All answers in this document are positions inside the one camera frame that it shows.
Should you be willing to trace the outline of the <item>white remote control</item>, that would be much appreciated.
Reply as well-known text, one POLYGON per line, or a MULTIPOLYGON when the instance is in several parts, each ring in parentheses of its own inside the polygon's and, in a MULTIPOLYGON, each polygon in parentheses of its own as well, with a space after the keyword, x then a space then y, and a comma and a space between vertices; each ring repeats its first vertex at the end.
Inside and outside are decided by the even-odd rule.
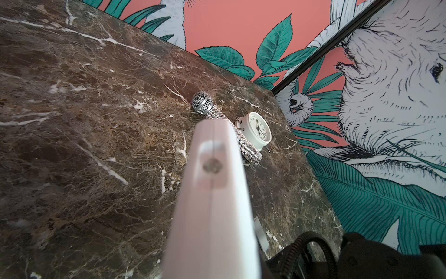
POLYGON ((165 279, 259 279, 246 174, 232 124, 199 122, 161 261, 165 279))

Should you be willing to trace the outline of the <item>white battery cover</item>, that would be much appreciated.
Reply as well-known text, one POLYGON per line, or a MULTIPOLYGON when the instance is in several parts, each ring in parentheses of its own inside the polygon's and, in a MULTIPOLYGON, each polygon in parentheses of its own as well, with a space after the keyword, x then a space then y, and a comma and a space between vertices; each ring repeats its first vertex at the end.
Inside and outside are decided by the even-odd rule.
POLYGON ((266 253, 269 248, 268 238, 258 217, 254 218, 254 232, 256 234, 261 250, 266 253))

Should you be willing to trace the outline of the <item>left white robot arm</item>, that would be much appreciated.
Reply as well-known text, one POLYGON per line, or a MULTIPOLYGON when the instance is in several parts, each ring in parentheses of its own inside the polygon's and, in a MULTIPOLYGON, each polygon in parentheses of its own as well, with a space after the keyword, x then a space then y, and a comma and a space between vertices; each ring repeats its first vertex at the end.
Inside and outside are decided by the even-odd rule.
POLYGON ((340 255, 313 231, 304 232, 262 262, 264 279, 443 279, 445 245, 422 245, 420 255, 403 255, 357 232, 343 235, 340 255))

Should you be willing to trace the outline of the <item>white alarm clock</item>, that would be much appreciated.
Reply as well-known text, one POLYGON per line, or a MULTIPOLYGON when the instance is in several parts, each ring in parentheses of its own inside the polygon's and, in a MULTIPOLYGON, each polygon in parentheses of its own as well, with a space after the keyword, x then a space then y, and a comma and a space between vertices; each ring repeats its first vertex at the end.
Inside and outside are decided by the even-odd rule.
POLYGON ((272 134, 266 120, 257 112, 249 112, 235 121, 235 126, 261 151, 272 140, 272 134))

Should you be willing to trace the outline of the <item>glitter microphone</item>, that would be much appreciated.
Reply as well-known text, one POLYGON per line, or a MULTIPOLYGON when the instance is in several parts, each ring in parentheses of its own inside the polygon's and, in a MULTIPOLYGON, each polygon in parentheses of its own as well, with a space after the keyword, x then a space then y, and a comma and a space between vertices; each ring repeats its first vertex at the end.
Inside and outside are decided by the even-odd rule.
POLYGON ((261 152, 243 134, 244 129, 236 127, 214 103, 210 94, 200 91, 192 98, 192 107, 196 113, 207 119, 225 119, 232 124, 239 144, 241 155, 252 165, 262 160, 261 152))

